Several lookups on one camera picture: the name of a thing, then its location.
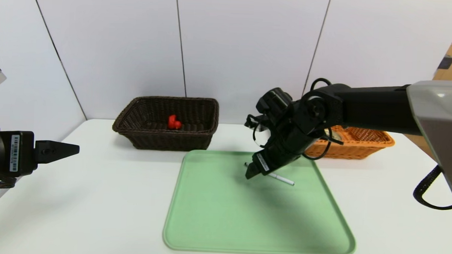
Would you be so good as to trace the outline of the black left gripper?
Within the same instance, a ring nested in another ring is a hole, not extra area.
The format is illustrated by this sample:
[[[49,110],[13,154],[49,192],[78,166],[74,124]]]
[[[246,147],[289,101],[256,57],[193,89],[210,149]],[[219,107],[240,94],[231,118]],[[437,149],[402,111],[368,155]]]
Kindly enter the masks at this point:
[[[49,164],[79,152],[79,145],[57,141],[35,142],[32,131],[0,129],[0,175],[5,177],[30,175],[37,164]]]

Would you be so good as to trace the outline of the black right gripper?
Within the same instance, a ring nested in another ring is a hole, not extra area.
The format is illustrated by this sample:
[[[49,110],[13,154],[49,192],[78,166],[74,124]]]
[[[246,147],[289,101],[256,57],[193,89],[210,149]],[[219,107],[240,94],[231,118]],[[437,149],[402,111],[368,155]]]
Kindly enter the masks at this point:
[[[271,134],[263,149],[246,162],[247,180],[259,174],[268,175],[297,160],[302,154],[302,135],[280,136]]]

